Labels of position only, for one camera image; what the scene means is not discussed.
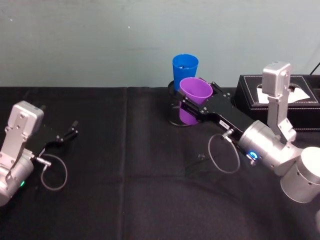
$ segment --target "blue cup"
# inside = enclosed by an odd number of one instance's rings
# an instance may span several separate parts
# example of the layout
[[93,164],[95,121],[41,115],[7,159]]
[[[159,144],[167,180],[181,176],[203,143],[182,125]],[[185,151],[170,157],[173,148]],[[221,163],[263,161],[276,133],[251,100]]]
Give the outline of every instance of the blue cup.
[[196,76],[198,64],[198,58],[190,54],[179,54],[172,59],[174,90],[179,90],[182,79]]

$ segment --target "plastic cup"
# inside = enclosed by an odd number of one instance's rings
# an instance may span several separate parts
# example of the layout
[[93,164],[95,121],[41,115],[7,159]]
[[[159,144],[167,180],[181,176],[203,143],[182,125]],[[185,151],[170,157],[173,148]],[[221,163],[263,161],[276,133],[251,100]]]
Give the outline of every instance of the plastic cup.
[[172,59],[174,90],[178,91],[182,79],[196,76],[199,60],[190,54],[180,54]]
[[[187,77],[181,80],[180,89],[184,94],[197,104],[202,104],[207,98],[209,98],[213,89],[209,83],[197,78],[197,77]],[[188,125],[195,125],[198,123],[197,119],[180,108],[179,116],[182,122]]]

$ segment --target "black tablecloth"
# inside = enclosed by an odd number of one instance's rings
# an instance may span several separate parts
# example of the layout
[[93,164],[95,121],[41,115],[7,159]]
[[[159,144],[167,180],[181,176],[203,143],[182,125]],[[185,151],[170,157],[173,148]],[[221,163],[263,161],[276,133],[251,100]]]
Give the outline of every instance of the black tablecloth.
[[[59,153],[69,171],[65,189],[44,189],[35,169],[0,208],[1,240],[320,239],[319,197],[291,201],[279,177],[244,157],[235,174],[203,161],[221,130],[169,124],[166,88],[0,88],[3,129],[21,100],[46,105],[43,122],[57,130],[78,120],[79,136]],[[319,139],[298,133],[297,145]]]

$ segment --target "black tissue box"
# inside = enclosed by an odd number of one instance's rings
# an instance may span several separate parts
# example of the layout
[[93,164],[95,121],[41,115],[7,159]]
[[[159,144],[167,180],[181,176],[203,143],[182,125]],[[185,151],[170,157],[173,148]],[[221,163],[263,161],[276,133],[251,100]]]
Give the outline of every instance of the black tissue box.
[[[300,88],[310,97],[288,104],[287,117],[296,131],[320,131],[319,97],[308,78],[308,75],[292,75],[290,78],[291,89]],[[261,86],[262,75],[240,75],[234,104],[252,119],[267,124],[268,104],[259,103],[258,99],[257,88]]]

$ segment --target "purple cup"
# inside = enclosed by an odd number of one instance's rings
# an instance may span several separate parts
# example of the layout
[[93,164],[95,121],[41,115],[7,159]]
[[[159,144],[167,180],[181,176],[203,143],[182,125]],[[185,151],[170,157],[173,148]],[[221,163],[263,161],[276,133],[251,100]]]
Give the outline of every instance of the purple cup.
[[[197,78],[187,77],[181,80],[180,89],[184,94],[197,104],[202,104],[207,98],[209,98],[213,89],[209,83]],[[197,119],[185,110],[180,108],[179,116],[182,122],[189,125],[195,125],[198,123]]]

